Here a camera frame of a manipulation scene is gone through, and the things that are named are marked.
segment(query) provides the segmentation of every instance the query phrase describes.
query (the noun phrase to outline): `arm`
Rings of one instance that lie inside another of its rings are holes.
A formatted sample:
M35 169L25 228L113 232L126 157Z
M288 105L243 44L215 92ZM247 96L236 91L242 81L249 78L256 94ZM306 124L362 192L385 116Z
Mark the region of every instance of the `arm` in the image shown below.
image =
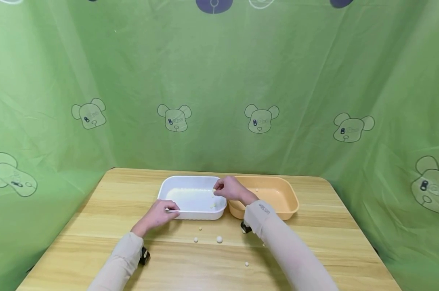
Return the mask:
M179 212L168 213L166 209L179 210L179 207L170 200L156 200L130 232L118 242L87 291L122 291L124 289L139 265L145 234L179 216Z
M244 221L265 243L280 265L293 290L337 291L336 284L299 236L274 209L242 186L235 177L219 179L215 195L238 200L246 206Z
M93 279L88 291L121 291L137 269L143 238L133 232L125 234Z

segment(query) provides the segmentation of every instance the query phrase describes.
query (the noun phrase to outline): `wood grain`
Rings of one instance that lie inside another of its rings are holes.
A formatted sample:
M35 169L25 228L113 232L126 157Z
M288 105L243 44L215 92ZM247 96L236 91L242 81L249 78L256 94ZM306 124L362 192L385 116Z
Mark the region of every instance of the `wood grain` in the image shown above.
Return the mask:
M121 236L156 200L162 181L172 175L226 174L108 171L17 290L86 290ZM286 223L342 291L400 291L326 180L281 177L292 185L301 205ZM227 210L216 221L173 221L149 233L145 247L151 260L137 269L125 290L290 290L268 249L253 233L244 235L240 220ZM217 236L223 237L222 244L216 243Z

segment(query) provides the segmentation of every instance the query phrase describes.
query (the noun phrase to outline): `orange container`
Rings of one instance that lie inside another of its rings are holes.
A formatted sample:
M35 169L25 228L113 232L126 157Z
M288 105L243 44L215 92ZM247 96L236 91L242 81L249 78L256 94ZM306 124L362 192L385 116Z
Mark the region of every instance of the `orange container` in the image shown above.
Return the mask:
M255 193L259 199L266 201L274 208L282 220L288 220L297 212L300 204L289 182L280 177L235 176L248 190ZM243 219L245 206L239 201L229 201L231 214Z

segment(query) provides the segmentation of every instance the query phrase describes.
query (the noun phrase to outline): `sleeve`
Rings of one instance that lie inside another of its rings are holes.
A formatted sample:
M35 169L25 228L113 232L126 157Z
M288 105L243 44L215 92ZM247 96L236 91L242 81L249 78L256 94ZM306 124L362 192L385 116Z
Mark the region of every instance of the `sleeve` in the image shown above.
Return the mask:
M143 238L131 232L125 234L87 291L122 291L137 269L142 247Z
M293 290L338 290L323 264L265 201L248 205L244 222L271 251Z

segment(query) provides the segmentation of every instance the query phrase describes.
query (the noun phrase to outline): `white container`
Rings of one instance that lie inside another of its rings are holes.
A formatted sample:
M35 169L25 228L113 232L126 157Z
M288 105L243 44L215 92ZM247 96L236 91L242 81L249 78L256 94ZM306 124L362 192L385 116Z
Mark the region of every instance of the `white container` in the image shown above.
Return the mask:
M216 220L222 217L227 200L213 195L218 177L172 176L161 184L158 199L172 200L180 208L176 219Z

